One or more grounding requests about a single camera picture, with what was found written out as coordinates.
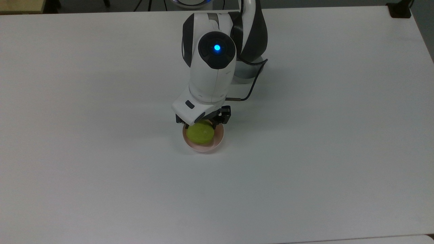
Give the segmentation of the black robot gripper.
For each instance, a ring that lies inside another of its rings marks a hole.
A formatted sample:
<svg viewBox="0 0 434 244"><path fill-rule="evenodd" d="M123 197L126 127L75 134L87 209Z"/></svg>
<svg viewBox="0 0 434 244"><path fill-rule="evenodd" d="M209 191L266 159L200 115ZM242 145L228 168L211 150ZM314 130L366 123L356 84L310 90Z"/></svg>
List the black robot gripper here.
<svg viewBox="0 0 434 244"><path fill-rule="evenodd" d="M229 105L226 105L226 106L222 106L218 110L213 111L209 114L205 114L205 112L203 112L202 114L200 114L200 116L197 117L197 119L194 120L194 122L192 124L188 124L182 118L180 118L178 115L176 115L175 120L176 120L176 123L183 124L183 127L185 129L188 129L190 126L203 120L203 121L207 122L208 124L210 124L211 127L213 128L213 130L215 130L218 125L227 124L231 115L232 115L231 107Z"/></svg>

